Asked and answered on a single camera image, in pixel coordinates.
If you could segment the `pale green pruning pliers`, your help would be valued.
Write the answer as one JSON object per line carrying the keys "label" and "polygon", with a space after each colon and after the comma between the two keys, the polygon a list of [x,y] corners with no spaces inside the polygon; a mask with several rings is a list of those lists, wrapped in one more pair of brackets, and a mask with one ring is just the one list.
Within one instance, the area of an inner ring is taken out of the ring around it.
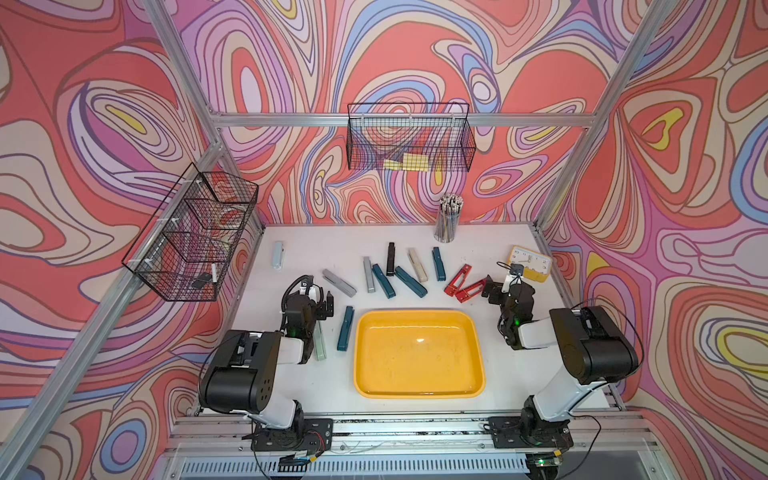
{"label": "pale green pruning pliers", "polygon": [[314,327],[313,333],[314,339],[314,354],[318,361],[324,361],[327,359],[327,348],[325,344],[324,334],[322,330],[322,322],[318,321]]}

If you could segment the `dark teal pruning pliers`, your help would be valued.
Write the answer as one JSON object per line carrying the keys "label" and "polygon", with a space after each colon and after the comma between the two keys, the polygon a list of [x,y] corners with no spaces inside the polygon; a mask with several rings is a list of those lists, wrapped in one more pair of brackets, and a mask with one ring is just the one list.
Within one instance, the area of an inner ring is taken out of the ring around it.
{"label": "dark teal pruning pliers", "polygon": [[339,336],[337,340],[338,351],[346,352],[349,348],[354,314],[355,314],[355,311],[352,306],[347,306],[345,308],[344,317],[343,317],[343,321],[340,327]]}

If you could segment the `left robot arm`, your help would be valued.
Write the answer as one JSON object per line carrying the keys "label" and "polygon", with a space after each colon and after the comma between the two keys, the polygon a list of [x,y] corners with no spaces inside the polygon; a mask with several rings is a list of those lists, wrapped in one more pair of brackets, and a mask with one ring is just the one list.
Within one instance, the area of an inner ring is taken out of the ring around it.
{"label": "left robot arm", "polygon": [[243,414],[266,430],[303,433],[300,402],[277,392],[280,365],[303,365],[315,350],[317,323],[334,315],[334,299],[312,275],[296,278],[280,299],[274,331],[230,330],[212,353],[199,380],[204,409]]}

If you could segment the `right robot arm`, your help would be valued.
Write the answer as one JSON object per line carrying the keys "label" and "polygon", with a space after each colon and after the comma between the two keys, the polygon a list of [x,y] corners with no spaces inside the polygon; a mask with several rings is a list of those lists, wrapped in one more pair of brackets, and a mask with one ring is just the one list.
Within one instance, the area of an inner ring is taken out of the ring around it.
{"label": "right robot arm", "polygon": [[533,317],[535,289],[519,279],[482,281],[482,297],[500,309],[497,330],[516,351],[558,349],[562,366],[538,393],[526,399],[526,428],[564,425],[572,410],[593,391],[633,375],[641,359],[601,306],[555,308],[544,319]]}

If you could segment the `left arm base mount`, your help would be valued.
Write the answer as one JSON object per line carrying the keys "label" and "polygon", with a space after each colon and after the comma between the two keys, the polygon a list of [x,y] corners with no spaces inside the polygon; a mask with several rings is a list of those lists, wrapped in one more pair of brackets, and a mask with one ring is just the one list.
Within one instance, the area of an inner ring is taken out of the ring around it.
{"label": "left arm base mount", "polygon": [[266,428],[252,423],[255,431],[242,437],[255,452],[322,453],[332,447],[334,421],[331,418],[295,420],[287,429]]}

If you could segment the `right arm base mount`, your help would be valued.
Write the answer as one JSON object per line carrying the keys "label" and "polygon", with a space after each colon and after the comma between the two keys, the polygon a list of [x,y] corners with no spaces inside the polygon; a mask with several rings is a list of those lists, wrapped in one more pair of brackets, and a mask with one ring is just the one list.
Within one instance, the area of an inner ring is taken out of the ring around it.
{"label": "right arm base mount", "polygon": [[497,449],[567,451],[574,446],[568,421],[547,422],[522,416],[489,417],[482,425]]}

